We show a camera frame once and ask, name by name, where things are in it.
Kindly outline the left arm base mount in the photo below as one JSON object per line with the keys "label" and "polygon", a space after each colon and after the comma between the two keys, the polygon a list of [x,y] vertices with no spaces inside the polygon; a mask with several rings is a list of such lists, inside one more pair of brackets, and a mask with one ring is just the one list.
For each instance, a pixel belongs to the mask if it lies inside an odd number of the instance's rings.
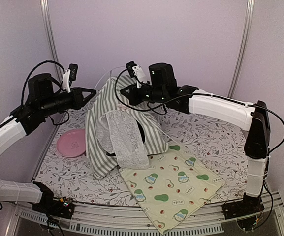
{"label": "left arm base mount", "polygon": [[41,199],[32,204],[32,210],[64,219],[72,219],[75,205],[72,199],[63,197],[54,199],[54,193],[49,188],[41,188]]}

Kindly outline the striped fabric pet tent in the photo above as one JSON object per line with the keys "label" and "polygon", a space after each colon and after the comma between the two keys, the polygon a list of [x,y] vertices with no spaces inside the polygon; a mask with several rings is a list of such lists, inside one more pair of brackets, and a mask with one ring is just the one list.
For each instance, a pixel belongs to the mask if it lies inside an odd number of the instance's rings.
{"label": "striped fabric pet tent", "polygon": [[132,83],[128,75],[109,78],[87,111],[86,152],[97,179],[116,166],[146,169],[150,155],[169,149],[161,125],[153,114],[144,111],[146,103],[140,104],[137,111],[124,106],[128,99],[120,95],[120,89]]}

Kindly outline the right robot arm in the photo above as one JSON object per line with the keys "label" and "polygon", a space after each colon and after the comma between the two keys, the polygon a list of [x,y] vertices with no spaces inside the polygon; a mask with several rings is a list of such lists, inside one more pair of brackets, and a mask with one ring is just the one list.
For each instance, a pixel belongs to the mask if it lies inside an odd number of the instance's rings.
{"label": "right robot arm", "polygon": [[135,82],[120,90],[128,99],[123,102],[128,108],[138,111],[143,102],[157,103],[159,107],[184,114],[199,114],[231,123],[247,132],[244,152],[248,159],[247,187],[244,200],[239,203],[242,214],[250,214],[257,208],[268,172],[270,123],[266,104],[246,103],[213,95],[198,87],[178,86],[173,67],[167,63],[149,66],[150,80],[147,80],[141,66],[131,61],[126,71]]}

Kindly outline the avocado print cushion mat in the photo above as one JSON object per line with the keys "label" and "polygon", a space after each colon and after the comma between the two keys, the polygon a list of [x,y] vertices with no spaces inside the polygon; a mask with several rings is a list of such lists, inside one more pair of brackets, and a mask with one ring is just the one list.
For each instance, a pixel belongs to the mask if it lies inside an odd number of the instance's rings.
{"label": "avocado print cushion mat", "polygon": [[211,200],[225,181],[183,144],[150,155],[145,170],[120,168],[132,196],[154,227],[166,234]]}

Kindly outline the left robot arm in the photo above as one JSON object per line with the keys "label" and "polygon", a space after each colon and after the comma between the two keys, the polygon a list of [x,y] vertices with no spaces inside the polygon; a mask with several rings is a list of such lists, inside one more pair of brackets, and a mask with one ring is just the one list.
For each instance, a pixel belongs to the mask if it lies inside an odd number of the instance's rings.
{"label": "left robot arm", "polygon": [[[68,73],[64,74],[62,83],[49,73],[38,74],[28,79],[27,86],[26,102],[0,124],[0,156],[36,130],[46,118],[69,109],[79,110],[96,95],[95,89],[71,88]],[[53,192],[40,182],[19,183],[0,179],[0,202],[38,204],[46,213],[54,213],[58,208]]]}

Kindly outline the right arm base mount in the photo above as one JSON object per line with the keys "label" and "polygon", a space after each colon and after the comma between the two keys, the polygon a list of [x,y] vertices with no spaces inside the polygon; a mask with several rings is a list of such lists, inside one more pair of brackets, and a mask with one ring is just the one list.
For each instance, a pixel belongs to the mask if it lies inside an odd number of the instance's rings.
{"label": "right arm base mount", "polygon": [[262,198],[243,195],[241,200],[226,201],[222,205],[225,219],[237,219],[237,224],[244,231],[253,231],[263,217]]}

